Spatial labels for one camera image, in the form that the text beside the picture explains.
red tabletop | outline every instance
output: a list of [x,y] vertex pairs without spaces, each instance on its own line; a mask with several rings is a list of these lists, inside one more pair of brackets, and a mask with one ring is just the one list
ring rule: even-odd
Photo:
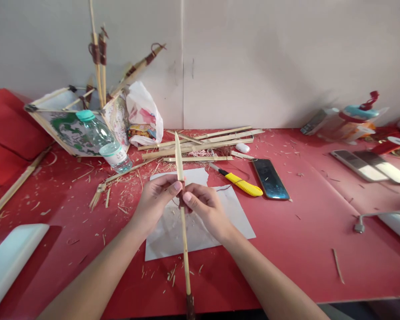
[[[400,237],[376,217],[365,220],[364,234],[353,232],[354,216],[400,210],[400,186],[367,183],[328,155],[335,149],[363,150],[366,145],[325,144],[298,130],[267,130],[250,146],[251,156],[271,158],[293,199],[253,198],[234,188],[256,234],[250,240],[253,245],[317,303],[400,297]],[[130,220],[140,197],[140,179],[144,184],[156,168],[157,173],[167,167],[162,162],[157,167],[153,161],[140,170],[140,177],[136,172],[128,174],[129,183],[113,184],[110,207],[105,208],[102,195],[91,212],[88,204],[97,185],[112,174],[109,167],[100,158],[83,158],[78,163],[57,145],[52,151],[0,216],[0,243],[17,225],[51,226],[0,304],[0,319],[37,316],[102,250],[102,235],[108,243]],[[48,165],[55,155],[56,162]],[[135,148],[130,148],[129,155],[135,164],[142,162]],[[387,156],[387,160],[400,168],[400,159]],[[223,169],[247,179],[230,163],[247,172],[249,182],[259,185],[248,160],[219,162]],[[208,168],[204,164],[185,164],[184,168],[201,165]],[[216,171],[207,171],[209,186],[228,184]],[[128,208],[129,214],[117,205]],[[338,277],[332,248],[345,284]],[[148,262],[144,255],[145,244],[123,275],[104,319],[185,313],[182,255]],[[191,252],[189,259],[197,313],[260,306],[222,246]],[[167,272],[175,263],[172,288]]]

white wall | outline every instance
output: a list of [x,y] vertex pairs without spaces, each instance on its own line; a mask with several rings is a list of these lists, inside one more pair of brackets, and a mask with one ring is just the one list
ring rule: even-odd
[[[97,30],[104,22],[107,84],[122,68],[163,50],[139,77],[167,128],[182,128],[181,0],[94,0]],[[95,68],[88,53],[88,0],[0,0],[0,88],[37,99],[68,84],[84,86]]]
[[400,0],[185,0],[183,43],[185,128],[299,127],[373,90],[400,116]]
[[[384,122],[400,116],[400,0],[94,0],[94,9],[110,35],[109,85],[151,43],[168,43],[139,78],[167,128],[299,127],[323,104],[359,104],[372,90],[377,108],[391,107]],[[88,0],[1,0],[0,87],[36,99],[84,85],[90,32]]]

yellow utility knife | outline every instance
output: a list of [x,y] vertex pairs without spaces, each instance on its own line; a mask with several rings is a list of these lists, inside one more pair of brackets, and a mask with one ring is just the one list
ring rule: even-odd
[[236,175],[233,175],[232,173],[228,173],[225,170],[222,170],[218,168],[216,165],[210,163],[209,164],[212,168],[214,168],[217,172],[219,172],[221,175],[223,175],[225,178],[230,180],[232,183],[234,183],[237,187],[242,189],[244,192],[251,196],[261,196],[264,193],[262,192],[261,188],[254,186],[253,184],[250,184],[243,179],[240,179]]

green bottle cap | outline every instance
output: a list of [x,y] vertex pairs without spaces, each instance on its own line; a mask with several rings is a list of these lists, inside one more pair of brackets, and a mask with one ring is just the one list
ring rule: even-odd
[[82,110],[76,113],[77,118],[82,122],[87,122],[95,119],[95,115],[90,110]]

cable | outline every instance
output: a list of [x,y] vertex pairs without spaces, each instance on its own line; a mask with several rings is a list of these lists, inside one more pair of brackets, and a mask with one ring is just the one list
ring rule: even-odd
[[363,218],[371,217],[371,216],[386,215],[386,214],[397,214],[397,215],[400,215],[400,211],[377,212],[377,213],[367,213],[367,214],[364,214],[364,215],[360,215],[359,216],[359,222],[354,225],[354,231],[357,232],[357,233],[363,233],[364,232]]

